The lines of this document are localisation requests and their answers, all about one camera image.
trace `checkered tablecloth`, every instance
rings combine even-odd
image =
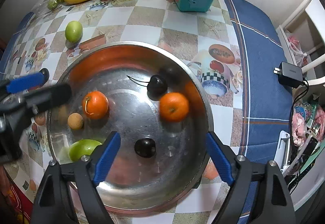
[[[74,46],[66,42],[66,25],[77,20],[83,25],[83,36]],[[21,30],[5,70],[5,78],[39,71],[47,68],[50,76],[46,85],[54,84],[61,74],[80,54],[79,44],[99,35],[105,35],[106,43],[133,40],[159,46],[189,64],[201,51],[213,44],[222,44],[235,55],[234,82],[239,93],[230,89],[224,96],[209,95],[214,121],[214,131],[224,144],[238,154],[242,137],[243,80],[241,58],[237,37],[224,0],[214,0],[206,13],[180,12],[173,0],[91,0],[75,6],[57,8],[42,17],[34,16]],[[41,147],[32,148],[27,135],[22,136],[23,157],[5,165],[9,175],[33,201],[43,173],[51,159],[46,125],[37,125]],[[206,224],[211,223],[219,211],[229,190],[220,180],[213,163],[209,162],[201,184],[192,189],[173,206],[150,216],[112,215],[118,224]],[[87,223],[76,193],[74,203],[81,223]]]

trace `power adapter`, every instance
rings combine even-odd
[[[281,85],[298,88],[303,83],[303,72],[296,65],[282,62],[279,68],[275,68],[273,72],[277,74],[278,81]]]

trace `screw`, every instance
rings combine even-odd
[[[56,160],[50,160],[49,162],[48,162],[48,165],[49,166],[54,166],[56,164]]]
[[[271,166],[277,166],[277,162],[274,161],[274,160],[270,160],[270,161],[269,161],[269,164],[270,164]]]
[[[31,110],[33,111],[34,115],[38,115],[38,107],[35,104],[33,104],[33,107]]]
[[[87,161],[89,161],[89,158],[90,158],[89,155],[83,155],[83,156],[81,156],[80,159],[81,159],[83,162],[87,162]]]
[[[246,157],[244,155],[237,155],[237,160],[243,162],[246,160]]]

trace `fruit stem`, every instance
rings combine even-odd
[[[84,105],[84,110],[85,110],[85,112],[86,112],[88,115],[92,115],[93,113],[88,113],[88,111],[87,111],[87,103],[88,103],[89,100],[90,100],[90,98],[87,97],[87,98],[86,98],[86,103],[85,103],[85,105]]]
[[[127,77],[128,77],[132,82],[134,82],[134,83],[136,83],[135,81],[140,82],[140,83],[149,83],[149,82],[144,82],[144,81],[136,80],[136,79],[134,79],[134,78],[132,78],[131,76],[128,76],[128,75],[127,75]]]

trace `tangerine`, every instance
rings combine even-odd
[[[101,119],[108,111],[108,99],[100,91],[90,92],[82,100],[82,110],[93,120]]]
[[[182,121],[190,110],[189,101],[181,93],[167,93],[161,97],[159,102],[160,116],[169,122]]]

